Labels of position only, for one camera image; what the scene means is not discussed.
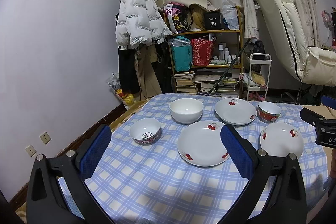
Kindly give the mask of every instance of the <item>human hand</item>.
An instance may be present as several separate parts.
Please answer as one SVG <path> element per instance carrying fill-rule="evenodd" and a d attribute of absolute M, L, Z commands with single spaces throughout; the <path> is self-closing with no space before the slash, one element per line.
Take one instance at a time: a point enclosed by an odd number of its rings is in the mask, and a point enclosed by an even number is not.
<path fill-rule="evenodd" d="M 332 160 L 331 160 L 331 170 L 330 170 L 330 176 L 334 179 L 336 179 L 336 148 L 333 149 L 331 152 Z"/>

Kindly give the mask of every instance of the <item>brown wooden baseboard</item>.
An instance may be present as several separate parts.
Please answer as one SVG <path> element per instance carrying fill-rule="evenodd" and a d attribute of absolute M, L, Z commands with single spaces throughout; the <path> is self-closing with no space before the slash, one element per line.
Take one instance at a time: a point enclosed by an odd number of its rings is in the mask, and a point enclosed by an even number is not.
<path fill-rule="evenodd" d="M 118 105 L 115 109 L 113 109 L 109 114 L 107 114 L 104 118 L 100 119 L 98 122 L 96 122 L 92 127 L 90 127 L 84 134 L 79 136 L 75 141 L 73 141 L 70 145 L 68 145 L 67 148 L 65 148 L 61 153 L 57 155 L 62 156 L 65 154 L 68 150 L 76 150 L 81 143 L 86 140 L 91 138 L 93 133 L 96 131 L 96 129 L 101 125 L 101 124 L 111 124 L 114 120 L 118 119 L 122 114 L 124 114 L 126 111 L 125 107 L 123 104 Z M 24 187 L 17 192 L 17 194 L 11 199 L 9 204 L 11 205 L 12 209 L 16 211 L 18 208 L 20 208 L 27 199 L 27 189 L 28 189 L 28 182 Z"/>

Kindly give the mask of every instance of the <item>white rolling cart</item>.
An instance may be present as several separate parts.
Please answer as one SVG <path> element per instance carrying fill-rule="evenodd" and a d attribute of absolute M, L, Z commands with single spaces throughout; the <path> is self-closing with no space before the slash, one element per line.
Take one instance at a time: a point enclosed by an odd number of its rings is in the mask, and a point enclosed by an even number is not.
<path fill-rule="evenodd" d="M 269 60 L 252 59 L 253 56 L 265 56 L 265 57 L 269 57 Z M 265 93 L 265 100 L 266 100 L 266 95 L 267 95 L 267 91 L 268 91 L 269 74 L 271 72 L 272 57 L 269 54 L 255 53 L 255 54 L 251 54 L 249 61 L 250 61 L 250 73 L 249 73 L 249 83 L 247 84 L 247 96 L 246 96 L 246 100 L 248 101 L 248 99 L 249 99 L 249 93 L 250 93 L 250 91 L 265 91 L 266 92 Z M 253 64 L 269 65 L 268 76 L 267 76 L 267 83 L 266 83 L 267 87 L 266 88 L 261 88 L 259 86 L 250 86 L 251 71 L 252 71 L 252 65 Z"/>

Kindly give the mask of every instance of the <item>blue gripper pad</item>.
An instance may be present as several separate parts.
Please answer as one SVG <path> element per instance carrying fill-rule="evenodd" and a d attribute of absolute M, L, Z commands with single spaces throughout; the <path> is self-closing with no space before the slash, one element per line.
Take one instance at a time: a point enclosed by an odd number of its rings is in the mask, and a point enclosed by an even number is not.
<path fill-rule="evenodd" d="M 248 140 L 243 139 L 230 124 L 222 127 L 220 138 L 237 167 L 239 174 L 243 178 L 251 180 L 258 164 L 254 147 Z"/>
<path fill-rule="evenodd" d="M 111 142 L 111 135 L 111 128 L 105 124 L 101 124 L 92 137 L 83 141 L 77 149 L 75 162 L 82 180 L 92 176 L 107 146 Z"/>
<path fill-rule="evenodd" d="M 334 98 L 328 96 L 322 96 L 321 103 L 324 104 L 325 106 L 336 109 L 336 100 Z"/>

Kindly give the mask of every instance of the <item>small bowl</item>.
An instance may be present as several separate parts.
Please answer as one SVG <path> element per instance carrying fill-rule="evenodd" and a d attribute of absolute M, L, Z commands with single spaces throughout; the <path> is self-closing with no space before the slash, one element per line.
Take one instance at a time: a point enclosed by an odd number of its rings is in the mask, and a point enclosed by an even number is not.
<path fill-rule="evenodd" d="M 131 126 L 129 135 L 139 144 L 152 144 L 161 135 L 160 122 L 154 118 L 141 119 Z"/>
<path fill-rule="evenodd" d="M 202 116 L 203 108 L 201 101 L 192 98 L 177 99 L 169 106 L 172 117 L 184 124 L 197 121 Z"/>
<path fill-rule="evenodd" d="M 300 158 L 304 143 L 297 128 L 288 123 L 275 122 L 261 132 L 260 146 L 270 156 L 286 157 L 289 153 L 294 153 Z"/>
<path fill-rule="evenodd" d="M 271 102 L 260 102 L 258 104 L 258 117 L 265 122 L 274 122 L 281 113 L 281 109 Z"/>

